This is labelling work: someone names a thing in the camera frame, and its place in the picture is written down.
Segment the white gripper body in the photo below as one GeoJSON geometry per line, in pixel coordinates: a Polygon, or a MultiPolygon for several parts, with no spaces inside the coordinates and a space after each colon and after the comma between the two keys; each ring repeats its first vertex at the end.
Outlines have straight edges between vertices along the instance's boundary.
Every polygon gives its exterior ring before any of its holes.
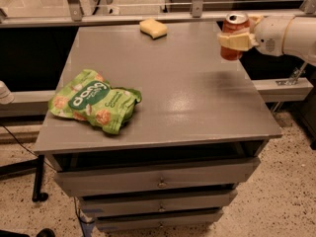
{"type": "Polygon", "coordinates": [[[286,30],[293,16],[268,16],[255,27],[254,34],[261,54],[281,56],[286,30]]]}

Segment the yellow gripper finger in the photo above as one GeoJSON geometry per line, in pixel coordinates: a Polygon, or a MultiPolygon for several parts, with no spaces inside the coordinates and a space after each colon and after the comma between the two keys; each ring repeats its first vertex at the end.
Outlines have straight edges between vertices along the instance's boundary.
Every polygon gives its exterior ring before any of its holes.
{"type": "Polygon", "coordinates": [[[257,16],[250,16],[249,20],[253,25],[258,25],[262,20],[264,19],[263,16],[257,15],[257,16]]]}
{"type": "Polygon", "coordinates": [[[241,33],[241,34],[227,34],[220,33],[217,35],[219,44],[233,50],[248,51],[251,48],[258,46],[254,34],[241,33]]]}

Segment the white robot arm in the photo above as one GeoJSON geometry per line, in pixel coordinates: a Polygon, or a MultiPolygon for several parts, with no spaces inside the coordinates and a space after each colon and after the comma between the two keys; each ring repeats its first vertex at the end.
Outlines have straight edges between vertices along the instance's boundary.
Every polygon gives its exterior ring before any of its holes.
{"type": "Polygon", "coordinates": [[[316,19],[313,17],[251,17],[249,28],[221,33],[222,47],[238,51],[255,48],[264,55],[291,55],[316,65],[316,19]]]}

